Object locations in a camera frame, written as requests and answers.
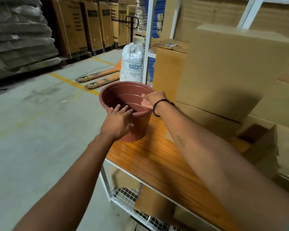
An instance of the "pallet jack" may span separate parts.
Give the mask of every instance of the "pallet jack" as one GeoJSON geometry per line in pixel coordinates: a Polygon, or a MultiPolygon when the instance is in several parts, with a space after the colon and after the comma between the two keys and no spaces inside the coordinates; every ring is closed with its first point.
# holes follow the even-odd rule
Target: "pallet jack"
{"type": "MultiPolygon", "coordinates": [[[[139,19],[134,15],[127,15],[125,17],[125,21],[122,20],[120,22],[126,23],[127,27],[129,27],[131,29],[131,42],[133,42],[133,30],[138,28],[139,19]],[[137,26],[136,27],[134,27],[134,19],[137,20],[137,26]]],[[[97,78],[100,78],[100,77],[103,77],[106,75],[111,75],[107,78],[104,78],[104,79],[98,80],[96,82],[90,83],[88,85],[85,85],[86,89],[95,89],[95,88],[101,87],[103,85],[109,84],[111,82],[117,81],[120,79],[121,60],[122,60],[122,57],[120,58],[120,60],[119,60],[119,62],[115,68],[103,70],[103,71],[100,71],[97,73],[88,74],[86,76],[81,76],[81,77],[78,77],[75,81],[79,82],[79,83],[83,83],[83,82],[92,81],[93,79],[97,79],[97,78]]]]}

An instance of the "reddish-brown plastic bin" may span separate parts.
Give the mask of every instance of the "reddish-brown plastic bin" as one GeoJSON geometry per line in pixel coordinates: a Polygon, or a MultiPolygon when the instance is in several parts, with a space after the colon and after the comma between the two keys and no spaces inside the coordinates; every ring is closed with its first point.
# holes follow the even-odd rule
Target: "reddish-brown plastic bin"
{"type": "Polygon", "coordinates": [[[148,85],[139,82],[121,81],[110,84],[100,92],[100,103],[107,111],[118,104],[123,108],[128,105],[133,109],[130,123],[134,124],[125,136],[121,138],[124,142],[134,142],[140,140],[145,135],[152,109],[147,109],[141,106],[142,94],[155,92],[148,85]]]}

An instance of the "wooden tabletop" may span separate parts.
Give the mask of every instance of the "wooden tabletop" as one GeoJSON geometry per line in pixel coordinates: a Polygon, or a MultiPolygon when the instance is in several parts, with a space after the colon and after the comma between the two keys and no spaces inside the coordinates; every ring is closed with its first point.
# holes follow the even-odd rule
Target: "wooden tabletop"
{"type": "Polygon", "coordinates": [[[216,227],[238,231],[165,133],[162,119],[152,115],[145,137],[133,143],[116,141],[106,158],[216,227]]]}

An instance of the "human arm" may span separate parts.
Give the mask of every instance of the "human arm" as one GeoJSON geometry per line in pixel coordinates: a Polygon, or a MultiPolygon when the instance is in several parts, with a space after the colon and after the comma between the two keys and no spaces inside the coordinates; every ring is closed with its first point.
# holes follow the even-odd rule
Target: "human arm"
{"type": "Polygon", "coordinates": [[[132,109],[110,109],[100,133],[62,178],[27,212],[14,231],[76,230],[92,197],[105,157],[114,141],[133,128],[132,109]]]}
{"type": "MultiPolygon", "coordinates": [[[[152,108],[164,92],[143,95],[152,108]]],[[[155,112],[163,119],[178,150],[242,230],[287,230],[289,194],[265,178],[229,143],[193,122],[167,102],[155,112]]]]}

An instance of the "hand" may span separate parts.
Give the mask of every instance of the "hand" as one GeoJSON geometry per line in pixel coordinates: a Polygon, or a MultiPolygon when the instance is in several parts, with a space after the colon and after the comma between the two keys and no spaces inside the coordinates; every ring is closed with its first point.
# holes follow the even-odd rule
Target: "hand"
{"type": "Polygon", "coordinates": [[[148,108],[148,109],[153,109],[153,105],[161,100],[161,99],[167,99],[166,94],[164,91],[156,91],[150,94],[142,94],[141,95],[143,100],[141,102],[141,106],[148,108]]]}
{"type": "Polygon", "coordinates": [[[114,141],[121,139],[134,127],[129,118],[133,110],[127,111],[128,106],[123,107],[120,111],[119,109],[119,104],[115,109],[111,107],[101,127],[101,134],[111,137],[114,141]]]}

